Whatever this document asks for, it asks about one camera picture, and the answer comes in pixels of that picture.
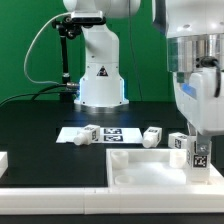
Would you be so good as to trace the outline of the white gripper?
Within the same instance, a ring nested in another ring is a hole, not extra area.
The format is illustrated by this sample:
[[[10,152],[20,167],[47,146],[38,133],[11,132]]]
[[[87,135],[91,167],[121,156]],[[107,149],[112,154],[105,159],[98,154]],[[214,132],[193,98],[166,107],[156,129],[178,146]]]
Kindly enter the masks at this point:
[[[188,133],[196,136],[196,154],[208,156],[210,136],[224,135],[224,73],[218,97],[215,97],[215,69],[203,68],[191,73],[184,83],[179,83],[174,73],[173,84],[177,108],[188,121]]]

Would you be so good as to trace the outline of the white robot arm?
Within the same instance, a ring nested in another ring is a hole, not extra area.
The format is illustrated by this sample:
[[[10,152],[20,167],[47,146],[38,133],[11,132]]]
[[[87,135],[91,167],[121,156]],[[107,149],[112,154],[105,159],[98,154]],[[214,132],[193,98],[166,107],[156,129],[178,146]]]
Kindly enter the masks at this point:
[[[210,153],[224,134],[224,0],[146,0],[153,25],[166,37],[178,110],[196,138],[196,153]],[[85,40],[85,70],[76,103],[117,107],[128,102],[119,73],[120,37],[109,19],[130,20],[141,0],[63,0],[66,17]]]

